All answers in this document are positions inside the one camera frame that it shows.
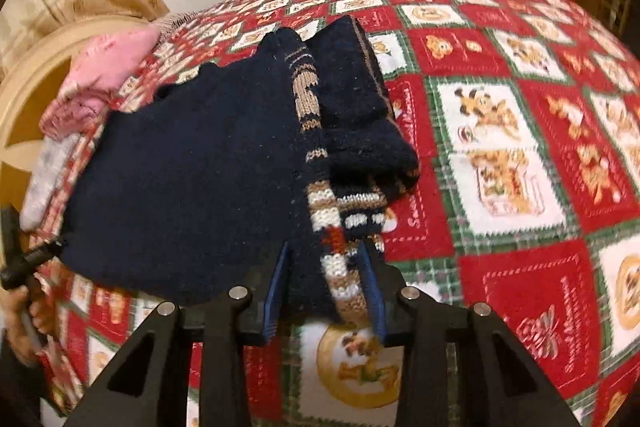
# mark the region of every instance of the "metal screw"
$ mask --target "metal screw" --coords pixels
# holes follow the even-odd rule
[[[491,314],[491,306],[486,302],[476,302],[476,304],[474,304],[474,311],[481,317],[486,317]]]
[[[409,301],[413,301],[420,296],[420,290],[414,286],[405,286],[400,290],[400,295]]]
[[[168,317],[175,312],[175,304],[169,301],[165,301],[158,306],[158,314],[162,317]]]
[[[229,297],[236,301],[244,299],[247,295],[249,295],[249,290],[244,286],[234,286],[229,290]]]

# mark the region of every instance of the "bed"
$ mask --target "bed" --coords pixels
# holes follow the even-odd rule
[[[604,425],[640,375],[640,64],[571,0],[229,0],[154,49],[113,109],[151,103],[159,86],[189,82],[204,62],[248,57],[279,26],[306,39],[345,14],[365,29],[422,163],[415,192],[386,213],[386,260],[441,302],[488,302],[581,425]],[[36,123],[73,50],[140,23],[63,28],[2,84],[3,203],[20,205],[42,137]],[[57,234],[101,131],[96,124],[78,144],[32,245]],[[59,262],[40,275],[58,306],[60,341],[89,383],[159,302],[98,287]],[[247,348],[255,422],[393,425],[401,348],[352,360],[346,338],[371,342],[353,329],[285,325],[269,346]],[[199,362],[196,348],[190,426]],[[363,380],[367,363],[375,375]]]

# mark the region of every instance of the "human hand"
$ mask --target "human hand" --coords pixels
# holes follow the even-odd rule
[[[33,286],[31,294],[26,286],[10,292],[0,291],[0,307],[4,312],[7,340],[15,356],[25,364],[31,364],[37,360],[31,341],[20,320],[20,313],[25,308],[29,297],[31,297],[29,313],[33,317],[35,328],[40,333],[51,334],[56,327],[56,314],[47,302],[41,286],[39,284]]]

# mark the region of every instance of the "pink cloth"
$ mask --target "pink cloth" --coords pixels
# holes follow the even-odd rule
[[[86,131],[135,73],[159,36],[160,30],[149,24],[141,30],[92,39],[72,63],[58,97],[46,108],[40,130],[54,140]]]

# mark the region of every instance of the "person's arm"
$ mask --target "person's arm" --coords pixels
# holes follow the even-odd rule
[[[44,372],[20,320],[20,312],[30,297],[27,288],[0,292],[6,331],[0,350],[0,396],[18,415],[40,418],[40,398],[47,396]],[[29,312],[41,333],[52,333],[55,313],[41,289],[31,295]]]

